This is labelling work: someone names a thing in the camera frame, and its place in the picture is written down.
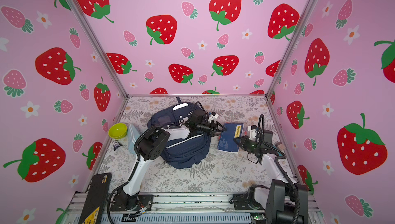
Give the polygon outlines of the blue passport booklet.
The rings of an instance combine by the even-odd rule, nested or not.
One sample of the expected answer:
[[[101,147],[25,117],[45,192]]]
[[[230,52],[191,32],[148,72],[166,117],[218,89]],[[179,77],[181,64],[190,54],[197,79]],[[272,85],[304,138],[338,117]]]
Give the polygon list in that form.
[[[237,153],[239,146],[234,141],[243,135],[243,123],[225,123],[226,131],[221,132],[217,150],[227,153]]]

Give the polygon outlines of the navy blue student backpack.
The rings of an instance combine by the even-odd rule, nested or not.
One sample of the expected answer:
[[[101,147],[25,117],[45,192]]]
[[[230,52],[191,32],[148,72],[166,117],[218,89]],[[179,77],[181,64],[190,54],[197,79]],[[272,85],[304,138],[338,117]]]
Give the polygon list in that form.
[[[183,102],[177,97],[177,104],[155,113],[147,127],[163,126],[170,133],[161,157],[176,169],[191,168],[204,160],[209,152],[211,136],[204,131],[187,127],[194,111],[204,112],[200,106]]]

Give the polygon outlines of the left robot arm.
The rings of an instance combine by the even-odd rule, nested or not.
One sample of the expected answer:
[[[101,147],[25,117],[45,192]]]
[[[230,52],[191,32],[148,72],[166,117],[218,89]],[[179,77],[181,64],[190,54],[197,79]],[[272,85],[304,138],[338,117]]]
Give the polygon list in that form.
[[[202,109],[156,113],[148,129],[134,143],[135,165],[127,181],[110,194],[108,211],[131,211],[139,205],[142,180],[158,157],[176,169],[190,168],[207,156],[212,137],[223,131],[226,128],[217,121],[209,121]]]

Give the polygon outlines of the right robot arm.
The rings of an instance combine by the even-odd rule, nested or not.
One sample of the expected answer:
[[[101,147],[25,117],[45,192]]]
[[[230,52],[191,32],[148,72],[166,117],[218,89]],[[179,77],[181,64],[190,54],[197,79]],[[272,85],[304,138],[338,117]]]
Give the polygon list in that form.
[[[263,211],[262,217],[253,217],[256,224],[307,224],[308,190],[298,184],[280,165],[286,156],[272,143],[266,142],[269,132],[264,130],[265,117],[259,117],[258,125],[250,128],[250,135],[234,138],[236,144],[257,158],[271,177],[270,187],[253,184],[244,194],[235,194],[229,200],[235,210]]]

